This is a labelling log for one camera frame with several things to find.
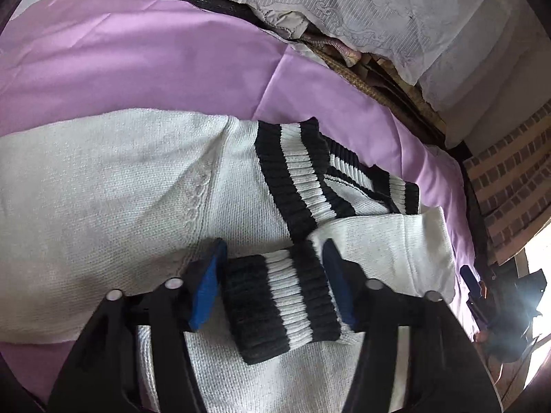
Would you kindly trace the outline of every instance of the striped ribbed hem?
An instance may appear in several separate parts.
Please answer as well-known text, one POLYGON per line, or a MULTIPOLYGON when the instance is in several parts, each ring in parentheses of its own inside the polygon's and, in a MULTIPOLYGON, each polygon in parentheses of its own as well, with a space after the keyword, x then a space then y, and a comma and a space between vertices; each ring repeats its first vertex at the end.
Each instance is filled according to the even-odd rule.
POLYGON ((303 241, 327 221, 355 215, 354 208, 324 181, 329 150, 318 121, 258 122, 255 149, 264 180, 293 242, 303 241))
POLYGON ((393 213, 418 214, 419 187, 390 175, 378 166, 365 166, 357 155, 324 136, 330 154, 329 175, 352 183, 371 199, 385 204, 393 213))
POLYGON ((309 241, 228 260, 221 289, 230 330, 248 364, 341 337, 329 284, 309 241))

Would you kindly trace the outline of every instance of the striped cloth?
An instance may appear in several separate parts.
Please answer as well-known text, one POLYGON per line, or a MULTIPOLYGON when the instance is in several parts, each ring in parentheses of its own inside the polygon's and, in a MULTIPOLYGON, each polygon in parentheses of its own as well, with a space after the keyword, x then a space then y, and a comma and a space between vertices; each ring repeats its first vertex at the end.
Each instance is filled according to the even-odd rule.
POLYGON ((488 231, 489 264, 503 264, 551 218, 551 99, 464 161, 488 231))

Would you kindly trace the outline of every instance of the purple bed sheet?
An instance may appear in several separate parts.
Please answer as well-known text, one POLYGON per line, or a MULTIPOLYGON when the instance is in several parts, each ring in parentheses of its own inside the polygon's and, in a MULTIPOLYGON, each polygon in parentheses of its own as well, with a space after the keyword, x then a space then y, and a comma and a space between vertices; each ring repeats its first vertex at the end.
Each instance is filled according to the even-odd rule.
MULTIPOLYGON (((443 207, 458 275, 451 308, 469 335, 477 330, 459 277, 462 265, 475 272, 475 253, 457 163, 333 71, 247 22, 174 0, 42 0, 0 35, 0 136, 133 107, 318 118, 363 163, 417 183, 424 205, 443 207)), ((46 399, 71 346, 0 351, 46 399)))

